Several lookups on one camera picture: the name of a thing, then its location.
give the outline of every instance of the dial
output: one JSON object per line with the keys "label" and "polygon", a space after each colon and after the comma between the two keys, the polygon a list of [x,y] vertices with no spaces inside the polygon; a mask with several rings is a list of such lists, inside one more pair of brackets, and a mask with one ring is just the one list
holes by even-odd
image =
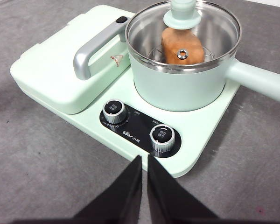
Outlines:
{"label": "dial", "polygon": [[126,118],[127,110],[123,102],[112,99],[105,103],[103,114],[110,124],[118,124]]}
{"label": "dial", "polygon": [[150,140],[155,151],[165,153],[172,149],[175,143],[174,130],[168,125],[156,125],[150,131]]}

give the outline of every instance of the lid rim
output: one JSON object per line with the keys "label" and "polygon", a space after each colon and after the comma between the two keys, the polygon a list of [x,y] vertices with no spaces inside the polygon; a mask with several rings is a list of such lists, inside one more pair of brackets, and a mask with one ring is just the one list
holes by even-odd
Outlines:
{"label": "lid rim", "polygon": [[211,5],[213,7],[216,7],[216,8],[219,8],[219,9],[225,11],[227,14],[229,14],[234,19],[234,21],[236,22],[236,24],[238,26],[237,27],[237,30],[238,30],[237,42],[234,44],[234,46],[229,51],[227,51],[225,54],[222,54],[220,57],[215,58],[211,61],[203,62],[203,63],[190,64],[190,65],[167,64],[167,63],[158,62],[158,61],[150,59],[150,58],[140,54],[138,51],[136,51],[133,48],[133,46],[130,44],[129,38],[128,38],[129,27],[131,26],[133,20],[138,15],[145,12],[146,10],[148,10],[150,8],[153,8],[153,7],[156,7],[158,5],[169,3],[169,2],[171,2],[171,1],[168,0],[168,1],[164,1],[164,2],[159,2],[159,3],[150,5],[146,8],[144,8],[144,9],[142,9],[141,11],[136,13],[131,18],[129,23],[127,24],[126,29],[125,29],[126,43],[128,45],[128,49],[129,49],[130,54],[132,54],[132,56],[134,56],[134,58],[138,62],[140,62],[142,64],[145,64],[145,65],[147,65],[147,63],[149,63],[149,65],[150,65],[150,66],[148,66],[149,68],[151,68],[153,70],[157,70],[157,71],[166,72],[166,73],[182,74],[185,71],[190,72],[190,73],[196,73],[196,72],[205,71],[205,70],[217,67],[222,63],[222,61],[231,58],[236,53],[237,47],[238,47],[238,45],[239,45],[239,43],[242,39],[242,25],[239,22],[238,18],[232,12],[228,11],[226,8],[224,8],[224,7],[222,7],[218,4],[215,4],[215,3],[212,3],[212,2],[207,2],[207,1],[204,1],[204,0],[199,0],[197,2],[198,3],[203,3],[203,4],[208,4],[208,5]]}

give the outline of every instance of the bread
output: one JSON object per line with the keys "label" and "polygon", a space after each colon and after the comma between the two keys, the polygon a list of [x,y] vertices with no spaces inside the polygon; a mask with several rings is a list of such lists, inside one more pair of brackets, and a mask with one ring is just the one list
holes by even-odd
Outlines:
{"label": "bread", "polygon": [[[198,37],[189,29],[178,30],[166,28],[162,33],[162,48],[168,64],[196,64],[204,62],[204,51]],[[177,52],[185,49],[188,57],[181,60],[177,57]]]}

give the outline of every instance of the pot handle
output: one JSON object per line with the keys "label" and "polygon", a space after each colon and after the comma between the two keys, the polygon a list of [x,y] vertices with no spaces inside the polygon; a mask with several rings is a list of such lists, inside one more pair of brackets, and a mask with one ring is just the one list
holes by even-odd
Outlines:
{"label": "pot handle", "polygon": [[91,56],[93,56],[113,37],[119,35],[120,41],[126,42],[125,28],[129,20],[130,19],[125,16],[119,17],[116,21],[103,29],[76,52],[74,57],[74,70],[77,78],[81,80],[87,80],[91,77],[88,67],[88,62]]}
{"label": "pot handle", "polygon": [[226,78],[280,101],[280,74],[257,68],[235,59],[226,73]]}

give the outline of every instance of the gray floor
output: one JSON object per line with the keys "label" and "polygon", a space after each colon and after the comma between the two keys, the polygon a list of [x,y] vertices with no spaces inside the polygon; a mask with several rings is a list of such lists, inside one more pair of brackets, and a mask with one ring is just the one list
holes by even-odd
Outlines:
{"label": "gray floor", "polygon": [[[212,0],[244,36],[237,58],[280,73],[280,8]],[[99,4],[137,12],[154,0],[0,2],[0,223],[71,217],[128,161],[27,97],[9,74],[21,53]],[[194,168],[178,182],[220,217],[280,221],[280,103],[241,87]],[[140,224],[150,222],[144,172]]]}

